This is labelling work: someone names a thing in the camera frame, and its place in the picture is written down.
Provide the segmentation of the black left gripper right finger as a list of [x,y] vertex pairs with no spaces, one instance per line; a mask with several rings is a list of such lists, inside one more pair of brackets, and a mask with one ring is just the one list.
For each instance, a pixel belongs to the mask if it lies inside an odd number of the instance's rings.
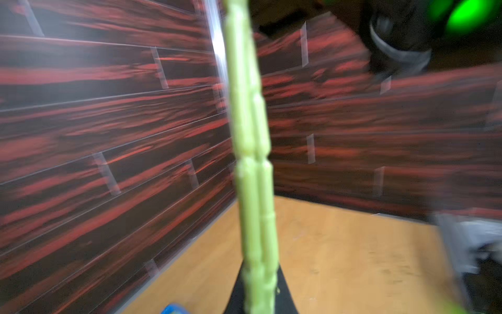
[[275,295],[275,314],[298,314],[294,300],[282,268],[277,271],[277,290]]

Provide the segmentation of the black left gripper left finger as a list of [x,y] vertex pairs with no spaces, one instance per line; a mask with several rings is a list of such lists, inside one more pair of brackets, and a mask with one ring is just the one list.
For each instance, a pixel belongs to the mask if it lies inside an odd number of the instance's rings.
[[244,281],[243,281],[244,262],[241,263],[236,282],[233,286],[230,299],[223,314],[245,314],[244,310]]

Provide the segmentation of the artificial flower bouquet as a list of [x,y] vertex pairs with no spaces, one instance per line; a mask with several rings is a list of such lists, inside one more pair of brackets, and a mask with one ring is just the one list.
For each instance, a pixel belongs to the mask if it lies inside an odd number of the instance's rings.
[[274,313],[279,269],[271,138],[248,1],[225,1],[228,97],[236,159],[245,313]]

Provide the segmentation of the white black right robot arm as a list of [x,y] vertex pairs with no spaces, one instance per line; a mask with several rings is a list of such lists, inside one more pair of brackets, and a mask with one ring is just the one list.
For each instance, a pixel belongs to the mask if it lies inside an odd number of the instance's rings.
[[500,1],[323,1],[358,35],[369,70],[408,77],[501,61]]

